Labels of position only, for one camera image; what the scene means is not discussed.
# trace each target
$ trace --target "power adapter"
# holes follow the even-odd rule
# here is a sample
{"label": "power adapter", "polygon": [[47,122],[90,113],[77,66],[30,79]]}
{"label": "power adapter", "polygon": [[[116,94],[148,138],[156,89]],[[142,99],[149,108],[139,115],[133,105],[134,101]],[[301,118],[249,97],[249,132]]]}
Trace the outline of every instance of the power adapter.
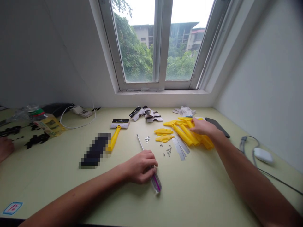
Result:
{"label": "power adapter", "polygon": [[92,112],[89,111],[89,110],[83,110],[81,108],[81,106],[74,106],[73,108],[70,109],[71,112],[77,114],[77,115],[80,115],[84,118],[88,118],[92,115]]}

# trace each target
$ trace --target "window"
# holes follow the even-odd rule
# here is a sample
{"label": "window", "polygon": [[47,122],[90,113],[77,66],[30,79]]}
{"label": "window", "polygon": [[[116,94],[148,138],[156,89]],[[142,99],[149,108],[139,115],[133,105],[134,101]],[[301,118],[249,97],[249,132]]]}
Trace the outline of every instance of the window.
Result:
{"label": "window", "polygon": [[99,4],[120,90],[188,90],[197,88],[229,0]]}
{"label": "window", "polygon": [[195,41],[202,41],[203,39],[203,33],[196,33],[195,35]]}

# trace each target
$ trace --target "forearm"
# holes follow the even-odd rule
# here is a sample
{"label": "forearm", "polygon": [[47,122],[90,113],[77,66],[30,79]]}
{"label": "forearm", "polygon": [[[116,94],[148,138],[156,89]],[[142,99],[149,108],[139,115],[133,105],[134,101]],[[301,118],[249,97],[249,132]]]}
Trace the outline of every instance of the forearm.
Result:
{"label": "forearm", "polygon": [[220,132],[209,135],[243,200],[263,225],[292,225],[301,216],[273,184]]}
{"label": "forearm", "polygon": [[91,208],[97,199],[123,183],[126,175],[121,165],[95,177],[65,193],[26,221],[21,226],[67,226]]}

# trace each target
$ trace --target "sky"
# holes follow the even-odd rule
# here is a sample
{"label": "sky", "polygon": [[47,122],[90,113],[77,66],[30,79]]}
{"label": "sky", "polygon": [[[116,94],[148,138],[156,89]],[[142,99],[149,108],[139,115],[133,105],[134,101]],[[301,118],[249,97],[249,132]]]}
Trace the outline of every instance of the sky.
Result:
{"label": "sky", "polygon": [[[154,24],[154,0],[126,0],[133,9],[133,18],[126,12],[118,15],[126,17],[130,25]],[[194,28],[206,27],[214,0],[174,0],[171,23],[199,22]]]}

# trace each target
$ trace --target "building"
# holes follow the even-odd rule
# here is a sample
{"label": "building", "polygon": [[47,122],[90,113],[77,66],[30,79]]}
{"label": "building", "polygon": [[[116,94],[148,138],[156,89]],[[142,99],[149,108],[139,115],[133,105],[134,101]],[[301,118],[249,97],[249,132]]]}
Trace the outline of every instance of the building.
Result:
{"label": "building", "polygon": [[190,33],[190,38],[187,43],[186,51],[196,51],[200,49],[203,37],[205,33],[205,28],[193,28]]}
{"label": "building", "polygon": [[[193,27],[195,27],[199,22],[188,22],[188,23],[174,23],[170,26],[170,37],[175,38],[176,46],[181,43],[188,43],[192,40],[191,33]],[[133,25],[137,34],[138,40],[145,43],[148,48],[154,43],[154,25]]]}

